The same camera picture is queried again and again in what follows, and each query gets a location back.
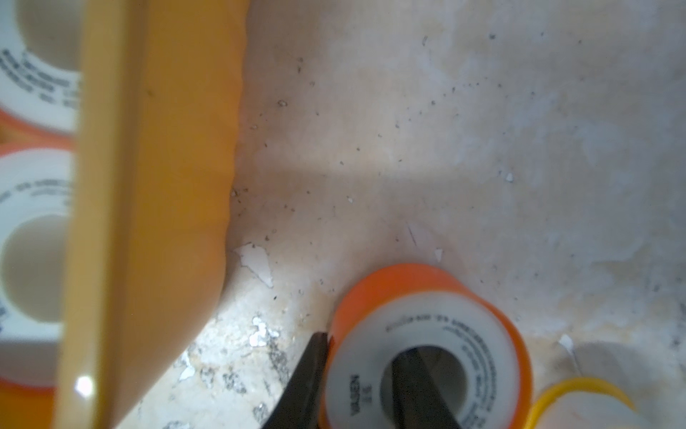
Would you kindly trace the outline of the orange sealing tape roll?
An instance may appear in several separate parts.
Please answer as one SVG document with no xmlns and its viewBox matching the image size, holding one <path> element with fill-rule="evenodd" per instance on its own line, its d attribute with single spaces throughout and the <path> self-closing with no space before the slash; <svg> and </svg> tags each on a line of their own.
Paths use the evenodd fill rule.
<svg viewBox="0 0 686 429">
<path fill-rule="evenodd" d="M 1 2 L 1 129 L 71 139 L 80 109 L 83 1 Z"/>
<path fill-rule="evenodd" d="M 72 199 L 69 149 L 1 146 L 1 378 L 10 384 L 56 384 Z"/>
<path fill-rule="evenodd" d="M 532 405 L 529 352 L 511 320 L 451 273 L 423 264 L 378 270 L 339 302 L 330 325 L 319 424 L 391 428 L 395 357 L 425 349 L 464 428 L 522 428 Z"/>
</svg>

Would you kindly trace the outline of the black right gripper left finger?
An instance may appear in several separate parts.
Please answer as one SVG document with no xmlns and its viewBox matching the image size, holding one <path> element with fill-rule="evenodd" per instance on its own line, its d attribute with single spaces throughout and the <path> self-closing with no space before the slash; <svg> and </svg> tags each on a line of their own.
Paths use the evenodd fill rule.
<svg viewBox="0 0 686 429">
<path fill-rule="evenodd" d="M 307 343 L 274 411 L 262 429 L 318 427 L 317 420 L 328 350 L 328 334 L 315 332 Z"/>
</svg>

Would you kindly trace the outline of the yellow plastic storage box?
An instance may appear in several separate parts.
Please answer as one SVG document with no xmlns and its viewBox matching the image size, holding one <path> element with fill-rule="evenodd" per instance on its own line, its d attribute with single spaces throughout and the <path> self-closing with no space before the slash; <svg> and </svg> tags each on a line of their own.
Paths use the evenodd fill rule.
<svg viewBox="0 0 686 429">
<path fill-rule="evenodd" d="M 56 428 L 112 428 L 214 312 L 246 1 L 90 1 Z"/>
</svg>

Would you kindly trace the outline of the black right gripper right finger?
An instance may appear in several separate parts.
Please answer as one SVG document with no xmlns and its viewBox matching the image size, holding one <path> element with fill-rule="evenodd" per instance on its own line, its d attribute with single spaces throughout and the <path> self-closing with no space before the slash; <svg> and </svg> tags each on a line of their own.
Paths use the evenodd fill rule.
<svg viewBox="0 0 686 429">
<path fill-rule="evenodd" d="M 418 349 L 404 351 L 395 357 L 391 375 L 396 428 L 460 428 Z"/>
</svg>

